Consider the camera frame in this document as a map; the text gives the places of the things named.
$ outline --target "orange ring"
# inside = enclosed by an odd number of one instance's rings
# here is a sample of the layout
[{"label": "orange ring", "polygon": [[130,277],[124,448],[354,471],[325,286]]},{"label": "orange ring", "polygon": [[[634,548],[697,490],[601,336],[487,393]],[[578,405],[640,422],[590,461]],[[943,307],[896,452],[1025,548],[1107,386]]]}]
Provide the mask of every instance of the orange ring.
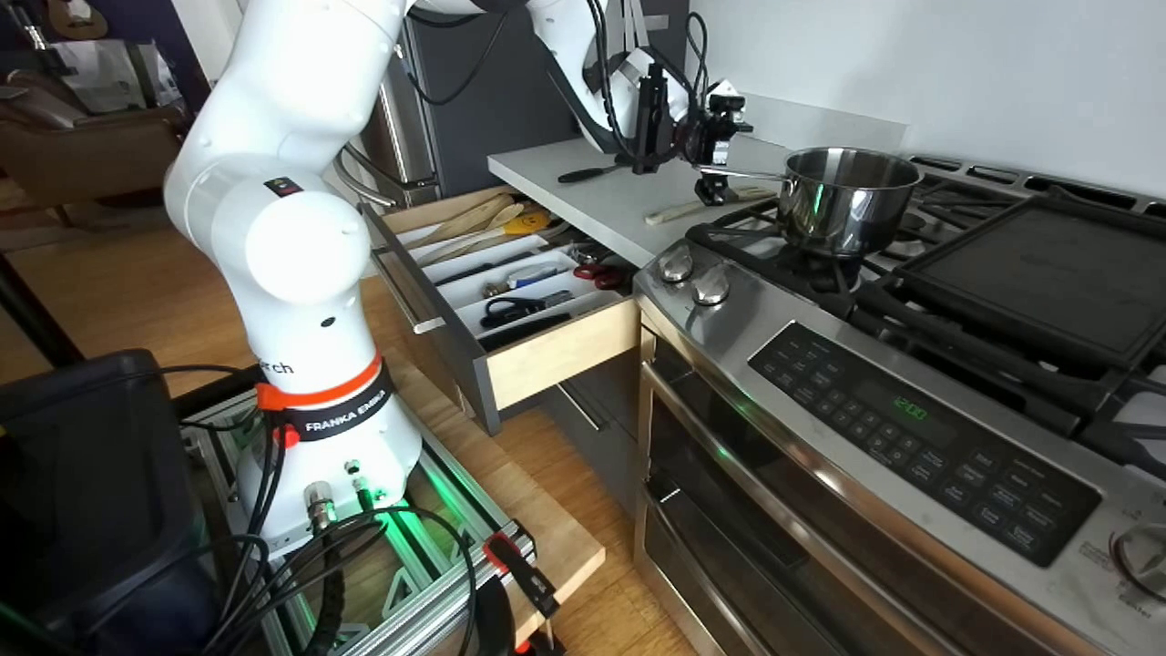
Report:
[{"label": "orange ring", "polygon": [[363,389],[375,376],[380,376],[384,361],[373,356],[363,371],[356,371],[354,378],[331,386],[331,389],[317,389],[317,393],[283,393],[271,383],[260,383],[256,386],[256,405],[263,413],[283,413],[283,409],[312,409],[312,405],[331,405],[331,401],[342,401],[342,396],[354,396],[356,389]]}]

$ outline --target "pot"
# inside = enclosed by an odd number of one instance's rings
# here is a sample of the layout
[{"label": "pot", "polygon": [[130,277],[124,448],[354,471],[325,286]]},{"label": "pot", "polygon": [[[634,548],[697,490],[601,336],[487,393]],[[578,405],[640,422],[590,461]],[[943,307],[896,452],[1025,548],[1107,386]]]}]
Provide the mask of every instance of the pot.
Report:
[{"label": "pot", "polygon": [[805,149],[787,162],[779,213],[805,251],[861,258],[884,249],[920,172],[871,149]]}]

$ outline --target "electronics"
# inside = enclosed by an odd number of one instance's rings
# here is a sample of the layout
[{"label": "electronics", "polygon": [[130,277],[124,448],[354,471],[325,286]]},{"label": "electronics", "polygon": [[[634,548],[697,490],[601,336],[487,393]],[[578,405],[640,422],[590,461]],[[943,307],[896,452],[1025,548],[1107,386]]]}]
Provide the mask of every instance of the electronics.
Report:
[{"label": "electronics", "polygon": [[83,654],[213,622],[178,420],[145,349],[0,386],[0,597]]}]

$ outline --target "white countertop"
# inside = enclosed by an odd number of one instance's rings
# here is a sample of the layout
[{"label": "white countertop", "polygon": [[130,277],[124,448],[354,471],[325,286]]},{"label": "white countertop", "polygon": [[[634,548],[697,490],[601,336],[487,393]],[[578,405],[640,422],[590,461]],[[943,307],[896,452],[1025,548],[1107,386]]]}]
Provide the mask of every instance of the white countertop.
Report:
[{"label": "white countertop", "polygon": [[[732,169],[741,172],[779,177],[782,162],[787,162],[787,149],[779,147],[732,138]],[[612,166],[612,157],[597,152],[583,138],[487,157],[487,172],[494,180],[533,196],[546,213],[562,214],[597,246],[612,249],[630,268],[647,268],[662,249],[682,242],[687,226],[735,213],[735,209],[698,209],[697,214],[647,226],[647,214],[654,213],[698,203],[693,189],[698,177],[686,162],[671,162],[653,177],[634,177],[630,169],[620,169],[601,180],[588,180],[572,188],[558,181],[558,177],[564,172],[606,169],[606,166]]]}]

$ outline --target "appliance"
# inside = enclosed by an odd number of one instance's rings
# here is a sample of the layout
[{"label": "appliance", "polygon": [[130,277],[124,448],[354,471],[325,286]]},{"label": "appliance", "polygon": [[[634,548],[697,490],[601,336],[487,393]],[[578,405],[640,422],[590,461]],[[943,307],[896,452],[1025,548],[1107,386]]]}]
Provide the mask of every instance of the appliance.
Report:
[{"label": "appliance", "polygon": [[762,203],[637,275],[637,564],[698,654],[1158,654],[1161,203],[914,169],[880,251]]},{"label": "appliance", "polygon": [[[640,0],[640,7],[647,44],[682,65],[687,0]],[[549,64],[540,54],[529,13],[433,21],[401,25],[401,60],[390,64],[360,135],[375,169],[404,181],[380,181],[380,192],[404,203],[494,188],[484,169],[487,152],[578,135],[568,104],[554,89]]]},{"label": "appliance", "polygon": [[[213,626],[178,420],[145,349],[0,386],[0,530],[0,654],[171,654]],[[35,646],[18,650],[14,616]]]}]

